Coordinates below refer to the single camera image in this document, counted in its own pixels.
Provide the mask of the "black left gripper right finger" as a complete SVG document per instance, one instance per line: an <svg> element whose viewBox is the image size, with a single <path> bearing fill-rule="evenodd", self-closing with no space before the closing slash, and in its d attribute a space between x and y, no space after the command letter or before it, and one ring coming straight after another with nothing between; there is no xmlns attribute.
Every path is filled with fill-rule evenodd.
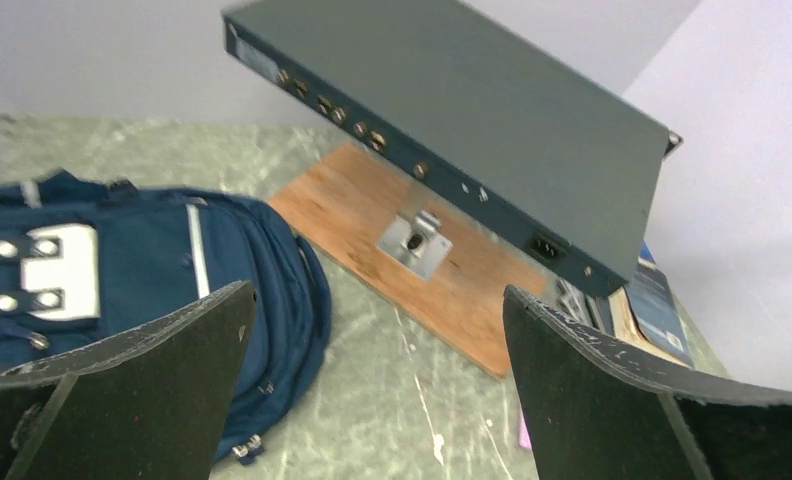
<svg viewBox="0 0 792 480"><path fill-rule="evenodd" d="M792 391L670 362L505 289L503 323L543 479L792 479Z"/></svg>

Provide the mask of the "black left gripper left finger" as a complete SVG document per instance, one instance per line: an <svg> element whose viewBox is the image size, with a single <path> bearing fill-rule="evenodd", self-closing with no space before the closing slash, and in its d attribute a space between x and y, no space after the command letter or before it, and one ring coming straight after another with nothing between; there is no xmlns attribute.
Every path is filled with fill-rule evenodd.
<svg viewBox="0 0 792 480"><path fill-rule="evenodd" d="M0 479L206 479L256 313L236 281L0 373Z"/></svg>

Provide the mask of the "navy blue student backpack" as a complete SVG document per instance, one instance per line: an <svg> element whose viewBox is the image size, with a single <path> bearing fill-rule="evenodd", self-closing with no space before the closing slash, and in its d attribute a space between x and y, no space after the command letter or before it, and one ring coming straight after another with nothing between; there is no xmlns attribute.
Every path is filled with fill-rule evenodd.
<svg viewBox="0 0 792 480"><path fill-rule="evenodd" d="M311 245L250 197L64 170L0 186L0 373L238 280L253 284L257 310L216 458L250 465L324 361L332 296Z"/></svg>

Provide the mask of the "pink highlighter pen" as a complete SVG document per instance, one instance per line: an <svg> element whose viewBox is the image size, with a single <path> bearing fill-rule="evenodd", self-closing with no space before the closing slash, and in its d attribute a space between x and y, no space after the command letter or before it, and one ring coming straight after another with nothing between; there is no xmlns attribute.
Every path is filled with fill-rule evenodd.
<svg viewBox="0 0 792 480"><path fill-rule="evenodd" d="M518 443L521 448L529 451L532 450L531 438L525 422L525 416L522 410L519 411Z"/></svg>

